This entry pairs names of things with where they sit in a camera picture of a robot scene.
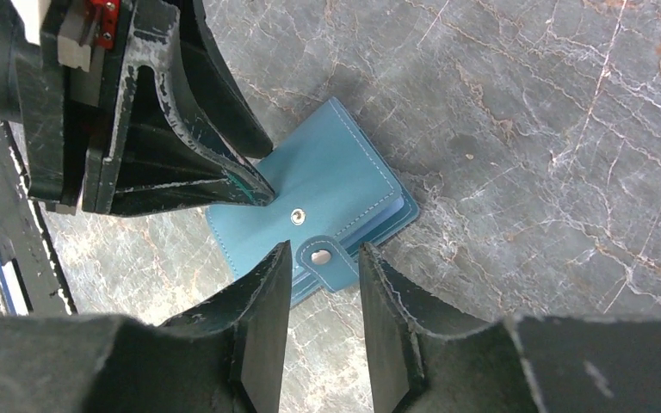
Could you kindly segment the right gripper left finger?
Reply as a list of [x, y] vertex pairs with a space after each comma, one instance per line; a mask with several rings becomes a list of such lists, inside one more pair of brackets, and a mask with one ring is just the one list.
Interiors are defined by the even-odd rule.
[[157, 326], [122, 315], [0, 317], [0, 412], [276, 412], [291, 283], [282, 242]]

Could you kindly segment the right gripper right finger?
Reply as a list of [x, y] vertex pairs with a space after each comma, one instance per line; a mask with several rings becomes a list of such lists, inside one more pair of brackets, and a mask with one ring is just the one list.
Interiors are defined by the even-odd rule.
[[488, 322], [421, 288], [370, 243], [359, 268], [377, 412], [661, 412], [661, 317]]

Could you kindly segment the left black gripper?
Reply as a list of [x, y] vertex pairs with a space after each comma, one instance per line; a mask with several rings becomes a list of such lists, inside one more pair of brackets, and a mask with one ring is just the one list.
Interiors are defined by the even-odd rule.
[[112, 216], [274, 200], [253, 165], [273, 143], [202, 1], [10, 6], [30, 199]]

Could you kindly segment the teal card holder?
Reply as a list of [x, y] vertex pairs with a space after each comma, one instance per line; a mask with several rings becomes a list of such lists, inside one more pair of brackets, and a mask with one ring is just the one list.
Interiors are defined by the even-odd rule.
[[256, 168], [275, 190], [267, 206], [211, 205], [208, 226], [236, 279], [277, 243], [292, 247], [291, 304], [359, 279], [362, 243], [413, 222], [418, 204], [351, 113], [332, 97]]

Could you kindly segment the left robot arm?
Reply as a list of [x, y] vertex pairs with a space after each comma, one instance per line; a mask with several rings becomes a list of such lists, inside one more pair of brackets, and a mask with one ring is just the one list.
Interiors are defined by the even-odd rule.
[[26, 193], [144, 216], [264, 207], [272, 141], [201, 1], [0, 1], [0, 120], [22, 125]]

